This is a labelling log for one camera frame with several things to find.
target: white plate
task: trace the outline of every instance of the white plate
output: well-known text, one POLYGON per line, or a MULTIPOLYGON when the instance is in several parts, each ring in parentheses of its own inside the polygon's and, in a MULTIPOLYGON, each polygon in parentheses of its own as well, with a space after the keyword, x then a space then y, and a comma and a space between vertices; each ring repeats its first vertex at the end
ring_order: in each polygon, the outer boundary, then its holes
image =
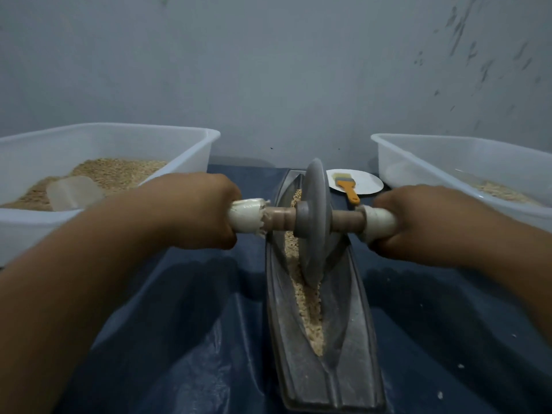
POLYGON ((332 189, 345 192, 341 187, 336 186, 336 181, 334 180, 335 173, 347 173, 354 179, 356 186, 354 190, 357 195, 371 195, 373 193, 379 192, 383 189, 383 181, 381 181, 374 174, 367 173, 360 170, 347 170, 347 169, 334 169, 327 170, 328 175, 328 184, 332 189))

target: blue tarp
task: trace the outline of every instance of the blue tarp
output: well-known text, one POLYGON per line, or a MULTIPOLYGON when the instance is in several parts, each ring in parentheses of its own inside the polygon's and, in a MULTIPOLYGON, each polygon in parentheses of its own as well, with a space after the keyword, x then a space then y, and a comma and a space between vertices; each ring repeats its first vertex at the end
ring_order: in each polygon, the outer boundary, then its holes
MULTIPOLYGON (((209 171, 226 174, 245 198, 270 199, 286 174, 209 171)), ((346 208, 344 196, 332 200, 346 208)), ((510 294, 477 273, 394 262, 351 239, 389 412, 552 412, 552 350, 510 294)), ((55 412, 286 412, 268 331, 264 243, 239 235, 233 250, 170 249, 146 262, 55 412)))

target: grinding wheel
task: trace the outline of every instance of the grinding wheel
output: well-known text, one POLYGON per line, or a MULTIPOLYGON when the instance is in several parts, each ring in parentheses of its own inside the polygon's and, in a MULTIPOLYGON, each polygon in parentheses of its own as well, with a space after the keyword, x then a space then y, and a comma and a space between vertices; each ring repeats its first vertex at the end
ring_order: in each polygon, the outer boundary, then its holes
POLYGON ((318 158, 307 167, 296 209, 294 234, 299 237, 301 270, 307 284, 317 288, 324 275, 332 220, 328 178, 318 158))

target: right hand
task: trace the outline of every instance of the right hand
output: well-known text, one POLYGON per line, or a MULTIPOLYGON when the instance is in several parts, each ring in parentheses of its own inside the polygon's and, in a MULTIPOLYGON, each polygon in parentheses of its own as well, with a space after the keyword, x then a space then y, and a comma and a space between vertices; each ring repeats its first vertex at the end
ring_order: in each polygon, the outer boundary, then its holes
POLYGON ((376 197, 373 206, 391 211, 399 228, 370 248, 384 257, 433 266, 477 268, 485 248, 519 224, 447 187, 399 187, 376 197))

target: grain pile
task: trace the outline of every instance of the grain pile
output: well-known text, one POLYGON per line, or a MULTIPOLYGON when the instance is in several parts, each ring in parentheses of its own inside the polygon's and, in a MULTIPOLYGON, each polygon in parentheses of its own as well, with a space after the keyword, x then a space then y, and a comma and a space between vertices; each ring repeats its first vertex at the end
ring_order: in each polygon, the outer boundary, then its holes
POLYGON ((494 196, 502 200, 507 200, 507 201, 516 202, 516 203, 527 203, 535 206, 543 206, 543 204, 529 198, 523 193, 519 193, 514 189, 510 189, 509 187, 503 186, 502 184, 499 184, 499 183, 494 183, 493 181, 484 181, 482 184, 476 185, 475 188, 478 189, 479 191, 482 191, 483 193, 486 193, 488 195, 494 196))
MULTIPOLYGON (((300 200, 301 189, 295 192, 291 203, 292 207, 300 200)), ((324 334, 319 295, 320 285, 317 289, 313 289, 305 282, 299 263, 299 240, 293 236, 293 232, 285 233, 284 242, 287 270, 292 278, 299 314, 314 353, 321 356, 324 353, 324 334)))
MULTIPOLYGON (((106 196, 109 196, 138 186, 165 164, 167 162, 155 160, 89 159, 73 168, 67 177, 74 175, 90 177, 104 190, 106 196)), ((49 176, 39 180, 19 199, 0 205, 0 208, 52 211, 46 195, 46 187, 52 181, 62 178, 64 177, 49 176)))

